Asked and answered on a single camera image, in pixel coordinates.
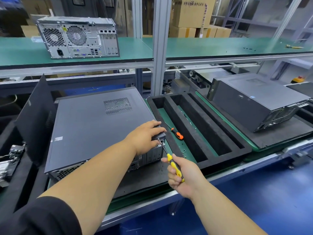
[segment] yellow screwdriver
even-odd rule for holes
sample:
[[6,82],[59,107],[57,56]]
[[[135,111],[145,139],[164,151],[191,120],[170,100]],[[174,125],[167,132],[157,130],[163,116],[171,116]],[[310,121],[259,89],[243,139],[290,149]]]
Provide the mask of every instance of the yellow screwdriver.
[[159,140],[159,142],[160,142],[162,148],[164,149],[164,152],[165,152],[166,155],[167,155],[167,160],[170,162],[171,166],[175,168],[175,170],[176,170],[176,175],[178,175],[180,178],[182,178],[182,182],[184,182],[185,179],[184,179],[184,177],[182,176],[182,170],[180,169],[180,166],[174,161],[172,155],[170,155],[170,154],[166,151],[166,149],[165,149],[164,145],[162,144],[162,142],[160,141],[160,139],[158,139],[158,140]]

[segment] blue floor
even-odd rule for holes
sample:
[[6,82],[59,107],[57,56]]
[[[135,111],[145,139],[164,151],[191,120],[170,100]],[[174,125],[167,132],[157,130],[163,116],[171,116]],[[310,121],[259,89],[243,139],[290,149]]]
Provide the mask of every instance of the blue floor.
[[[217,188],[269,235],[313,234],[313,163],[289,170],[278,162]],[[101,234],[206,234],[189,200],[175,216],[166,206],[112,229]]]

